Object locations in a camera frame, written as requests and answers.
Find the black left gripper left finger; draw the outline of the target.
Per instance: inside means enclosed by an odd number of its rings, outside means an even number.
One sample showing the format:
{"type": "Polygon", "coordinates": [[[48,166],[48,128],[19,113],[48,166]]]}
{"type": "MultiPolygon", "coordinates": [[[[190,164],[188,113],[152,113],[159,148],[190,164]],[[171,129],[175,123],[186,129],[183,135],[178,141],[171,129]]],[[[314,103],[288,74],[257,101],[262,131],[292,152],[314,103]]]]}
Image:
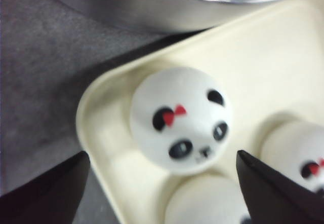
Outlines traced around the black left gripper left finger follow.
{"type": "Polygon", "coordinates": [[[1,223],[72,223],[89,168],[89,156],[81,151],[1,196],[1,223]]]}

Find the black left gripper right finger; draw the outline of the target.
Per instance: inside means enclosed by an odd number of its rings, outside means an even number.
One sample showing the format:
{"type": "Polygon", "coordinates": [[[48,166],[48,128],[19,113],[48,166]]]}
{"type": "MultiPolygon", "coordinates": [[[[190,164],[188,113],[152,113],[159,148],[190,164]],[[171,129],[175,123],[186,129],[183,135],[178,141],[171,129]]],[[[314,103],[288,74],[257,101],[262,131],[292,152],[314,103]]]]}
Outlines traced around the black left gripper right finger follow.
{"type": "Polygon", "coordinates": [[[323,223],[323,198],[244,150],[236,154],[240,189],[252,223],[323,223]]]}

